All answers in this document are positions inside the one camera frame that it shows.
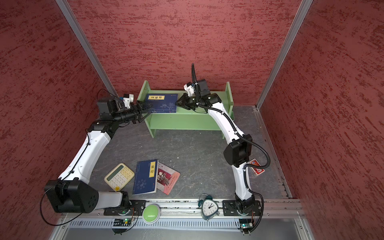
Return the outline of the blue book Yijing yellow label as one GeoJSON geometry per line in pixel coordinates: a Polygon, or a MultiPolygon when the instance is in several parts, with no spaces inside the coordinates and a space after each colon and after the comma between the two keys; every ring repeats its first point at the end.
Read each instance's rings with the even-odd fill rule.
{"type": "Polygon", "coordinates": [[[137,163],[133,195],[152,194],[157,191],[158,165],[157,159],[137,163]]]}

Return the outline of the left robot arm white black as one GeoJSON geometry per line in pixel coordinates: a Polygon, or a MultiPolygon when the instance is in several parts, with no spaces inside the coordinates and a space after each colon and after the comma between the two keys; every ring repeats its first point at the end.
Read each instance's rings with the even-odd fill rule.
{"type": "Polygon", "coordinates": [[[88,214],[99,209],[127,210],[127,192],[100,192],[89,185],[93,169],[104,148],[123,124],[141,123],[150,115],[151,104],[132,97],[115,96],[98,100],[99,117],[86,129],[80,150],[56,180],[47,182],[44,191],[56,213],[88,214]]]}

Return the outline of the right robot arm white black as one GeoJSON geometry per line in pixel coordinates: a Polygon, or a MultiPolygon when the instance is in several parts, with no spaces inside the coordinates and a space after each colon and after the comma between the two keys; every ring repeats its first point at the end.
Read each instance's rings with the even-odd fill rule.
{"type": "Polygon", "coordinates": [[[205,80],[189,82],[184,85],[184,89],[186,92],[177,100],[176,105],[186,110],[204,109],[222,131],[228,144],[224,157],[232,166],[235,178],[236,209],[241,215],[248,214],[256,203],[254,195],[250,192],[249,173],[245,169],[252,151],[252,137],[236,126],[221,98],[218,94],[211,93],[205,80]]]}

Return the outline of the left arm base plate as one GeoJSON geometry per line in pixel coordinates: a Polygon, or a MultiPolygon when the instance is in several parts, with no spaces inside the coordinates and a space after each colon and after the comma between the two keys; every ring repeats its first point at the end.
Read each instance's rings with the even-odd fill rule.
{"type": "Polygon", "coordinates": [[[146,207],[146,200],[130,200],[127,207],[114,207],[104,209],[104,216],[142,216],[146,207]]]}

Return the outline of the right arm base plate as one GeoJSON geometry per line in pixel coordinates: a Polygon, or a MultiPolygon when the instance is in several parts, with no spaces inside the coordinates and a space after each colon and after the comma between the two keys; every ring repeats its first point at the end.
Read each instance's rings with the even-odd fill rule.
{"type": "Polygon", "coordinates": [[[254,199],[223,200],[222,203],[225,216],[260,216],[262,210],[261,202],[254,199]]]}

